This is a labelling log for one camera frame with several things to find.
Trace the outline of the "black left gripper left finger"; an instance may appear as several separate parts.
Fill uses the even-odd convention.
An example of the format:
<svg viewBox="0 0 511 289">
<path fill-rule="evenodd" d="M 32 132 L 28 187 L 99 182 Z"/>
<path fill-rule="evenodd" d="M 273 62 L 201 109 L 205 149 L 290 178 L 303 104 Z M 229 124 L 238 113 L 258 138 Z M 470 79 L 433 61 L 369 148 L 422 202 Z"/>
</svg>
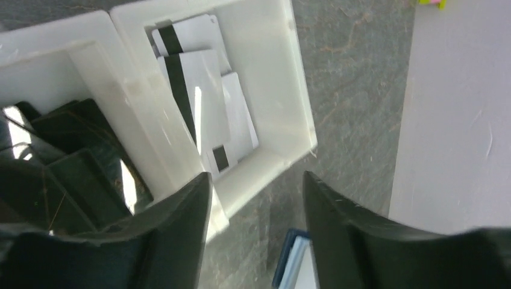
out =
<svg viewBox="0 0 511 289">
<path fill-rule="evenodd" d="M 212 205 L 202 172 L 171 196 L 97 233 L 1 226 L 2 288 L 196 288 Z"/>
</svg>

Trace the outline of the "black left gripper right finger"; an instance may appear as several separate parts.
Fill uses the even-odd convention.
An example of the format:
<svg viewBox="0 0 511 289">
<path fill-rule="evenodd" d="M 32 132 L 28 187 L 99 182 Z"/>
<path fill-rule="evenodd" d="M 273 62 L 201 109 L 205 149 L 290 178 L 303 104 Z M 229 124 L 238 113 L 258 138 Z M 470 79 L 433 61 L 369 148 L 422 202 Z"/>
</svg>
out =
<svg viewBox="0 0 511 289">
<path fill-rule="evenodd" d="M 442 235 L 387 219 L 314 173 L 303 199 L 320 288 L 509 288 L 510 229 Z"/>
</svg>

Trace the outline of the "blue card holder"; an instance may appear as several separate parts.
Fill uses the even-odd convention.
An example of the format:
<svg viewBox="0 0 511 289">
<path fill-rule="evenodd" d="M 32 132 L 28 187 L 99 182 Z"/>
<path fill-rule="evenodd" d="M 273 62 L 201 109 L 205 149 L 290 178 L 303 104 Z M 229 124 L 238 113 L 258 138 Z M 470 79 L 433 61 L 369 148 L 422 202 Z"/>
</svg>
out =
<svg viewBox="0 0 511 289">
<path fill-rule="evenodd" d="M 272 280 L 272 288 L 318 288 L 319 281 L 307 231 L 290 228 Z"/>
</svg>

